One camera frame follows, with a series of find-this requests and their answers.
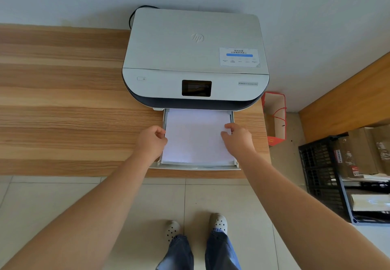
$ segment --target white wall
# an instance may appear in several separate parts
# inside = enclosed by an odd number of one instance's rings
[[[285,93],[290,111],[390,51],[390,0],[0,0],[0,22],[124,29],[143,4],[256,14],[268,90]]]

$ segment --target wood grain tabletop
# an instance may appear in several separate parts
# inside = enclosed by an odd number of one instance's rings
[[[126,30],[0,25],[0,174],[107,176],[139,132],[161,125],[122,80]],[[261,101],[236,112],[270,161]],[[148,177],[245,178],[241,170],[149,169]]]

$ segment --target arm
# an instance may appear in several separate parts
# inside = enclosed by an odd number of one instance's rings
[[[101,269],[150,164],[167,143],[164,134],[159,126],[143,130],[133,154],[116,171],[47,225],[3,269]]]
[[[256,153],[248,130],[222,132],[258,199],[301,269],[390,269],[390,259],[351,224],[291,183]]]

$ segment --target person's left hand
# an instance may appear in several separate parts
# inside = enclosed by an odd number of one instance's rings
[[[133,154],[145,157],[152,163],[163,153],[164,147],[168,142],[164,135],[165,129],[157,125],[142,130],[138,136]]]

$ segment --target blue stripe on sticker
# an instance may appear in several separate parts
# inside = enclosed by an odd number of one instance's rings
[[[253,57],[253,54],[227,53],[226,56]]]

